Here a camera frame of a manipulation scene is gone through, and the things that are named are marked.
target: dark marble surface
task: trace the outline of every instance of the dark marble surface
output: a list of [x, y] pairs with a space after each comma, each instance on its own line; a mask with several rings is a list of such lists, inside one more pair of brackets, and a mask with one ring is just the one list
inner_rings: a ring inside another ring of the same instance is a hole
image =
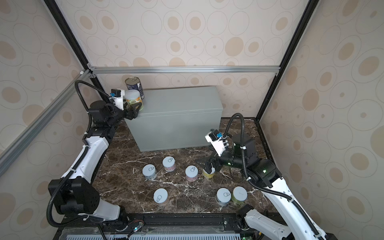
[[[222, 119], [220, 131], [224, 132], [228, 119]], [[260, 157], [265, 152], [258, 136], [253, 119], [247, 119], [245, 132], [256, 143]], [[230, 133], [240, 133], [239, 120], [232, 123]], [[211, 179], [205, 179], [199, 167], [199, 178], [195, 182], [185, 179], [185, 168], [195, 165], [195, 159], [208, 157], [212, 153], [208, 147], [194, 147], [154, 152], [140, 152], [126, 123], [123, 121], [118, 127], [115, 138], [106, 153], [102, 165], [97, 173], [93, 186], [106, 201], [122, 205], [127, 213], [229, 213], [241, 208], [232, 201], [225, 207], [216, 203], [216, 192], [225, 187], [231, 192], [236, 186], [242, 186], [248, 191], [245, 203], [252, 205], [259, 212], [268, 210], [277, 212], [272, 203], [258, 190], [254, 190], [239, 169], [223, 167]], [[176, 170], [166, 172], [162, 160], [172, 156], [176, 160]], [[157, 170], [155, 180], [146, 180], [142, 168], [146, 164], [153, 164]], [[153, 200], [153, 193], [158, 188], [168, 191], [169, 203], [163, 207]]]

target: gray storage box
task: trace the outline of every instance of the gray storage box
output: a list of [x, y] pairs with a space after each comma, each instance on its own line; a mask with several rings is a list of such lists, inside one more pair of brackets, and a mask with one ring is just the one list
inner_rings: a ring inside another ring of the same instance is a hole
[[205, 135], [219, 128], [216, 87], [146, 90], [144, 96], [137, 118], [125, 120], [141, 152], [207, 146]]

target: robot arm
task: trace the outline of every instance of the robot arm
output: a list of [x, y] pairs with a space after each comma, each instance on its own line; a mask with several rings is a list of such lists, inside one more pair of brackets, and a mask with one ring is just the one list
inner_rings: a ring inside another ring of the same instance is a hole
[[222, 136], [223, 134], [217, 130], [211, 131], [205, 136], [207, 141], [212, 143], [216, 152], [212, 153], [210, 157], [196, 160], [197, 164], [208, 174], [212, 172], [211, 169], [215, 169], [217, 172], [223, 166], [241, 169], [241, 173], [248, 176], [247, 181], [264, 193], [287, 223], [287, 226], [279, 224], [255, 209], [247, 209], [242, 214], [243, 223], [245, 223], [243, 228], [256, 229], [272, 240], [292, 239], [291, 237], [296, 240], [336, 239], [332, 234], [327, 235], [296, 201], [275, 164], [269, 159], [258, 157], [255, 143], [249, 135], [232, 136], [233, 148], [231, 150], [225, 146], [226, 142], [223, 142]]
[[127, 105], [124, 106], [122, 99], [123, 95], [122, 89], [112, 89], [111, 96], [109, 96], [112, 99], [111, 103], [100, 100], [93, 102], [89, 109], [86, 107], [94, 125], [84, 134], [83, 149], [63, 176], [60, 179], [52, 180], [48, 185], [51, 200], [47, 208], [47, 220], [52, 226], [61, 227], [69, 223], [56, 223], [52, 219], [52, 205], [59, 214], [80, 215], [77, 219], [86, 215], [87, 218], [94, 217], [100, 221], [114, 221], [113, 225], [117, 230], [127, 226], [128, 219], [125, 209], [102, 200], [92, 186], [93, 179], [118, 124], [124, 118], [130, 120], [136, 118], [138, 109], [141, 107], [141, 103], [137, 103], [126, 108]]

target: can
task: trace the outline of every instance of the can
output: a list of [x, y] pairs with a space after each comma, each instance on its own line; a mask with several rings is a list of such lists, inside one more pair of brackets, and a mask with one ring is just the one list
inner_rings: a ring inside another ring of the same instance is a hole
[[185, 169], [186, 178], [190, 182], [196, 181], [198, 173], [199, 173], [199, 171], [197, 170], [197, 167], [195, 167], [193, 165], [188, 166]]
[[125, 92], [125, 101], [128, 103], [129, 106], [141, 103], [140, 110], [143, 109], [143, 101], [141, 100], [140, 92], [136, 89], [130, 89]]
[[214, 174], [215, 174], [215, 168], [213, 167], [212, 168], [212, 172], [211, 173], [207, 173], [204, 169], [203, 169], [203, 176], [205, 178], [213, 178], [214, 177]]
[[245, 188], [238, 186], [233, 189], [232, 192], [232, 201], [235, 204], [243, 204], [244, 201], [247, 199], [248, 193], [245, 190]]
[[144, 99], [143, 88], [141, 86], [141, 82], [138, 77], [129, 77], [125, 79], [125, 84], [127, 85], [128, 90], [129, 89], [138, 90], [140, 92], [141, 99]]
[[153, 180], [157, 177], [157, 171], [152, 164], [145, 165], [143, 168], [143, 175], [148, 180]]
[[164, 188], [159, 188], [153, 194], [153, 200], [159, 205], [164, 206], [169, 202], [168, 192]]
[[231, 200], [231, 192], [226, 188], [220, 188], [216, 193], [216, 202], [220, 206], [226, 206]]
[[163, 159], [163, 166], [167, 172], [173, 172], [176, 168], [175, 159], [171, 156], [165, 157]]

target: wallpaper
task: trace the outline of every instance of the wallpaper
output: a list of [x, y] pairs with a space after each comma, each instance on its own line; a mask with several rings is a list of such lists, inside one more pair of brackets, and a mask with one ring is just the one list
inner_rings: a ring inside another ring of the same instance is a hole
[[[106, 91], [112, 88], [127, 89], [125, 79], [130, 74], [99, 74], [99, 80]], [[140, 79], [146, 89], [186, 88], [198, 86], [216, 86], [223, 104], [222, 117], [231, 117], [242, 113], [254, 118], [260, 109], [264, 97], [271, 85], [275, 73], [165, 73], [133, 74]]]
[[[99, 98], [93, 91], [85, 90], [83, 95], [87, 100]], [[0, 177], [1, 240], [53, 238], [57, 228], [46, 219], [48, 184], [75, 161], [87, 125], [88, 115], [75, 93]], [[53, 212], [60, 222], [63, 216]]]
[[93, 66], [279, 65], [307, 3], [56, 1]]
[[0, 154], [80, 68], [40, 1], [0, 1]]
[[339, 240], [384, 235], [384, 1], [323, 1], [261, 124], [312, 219]]

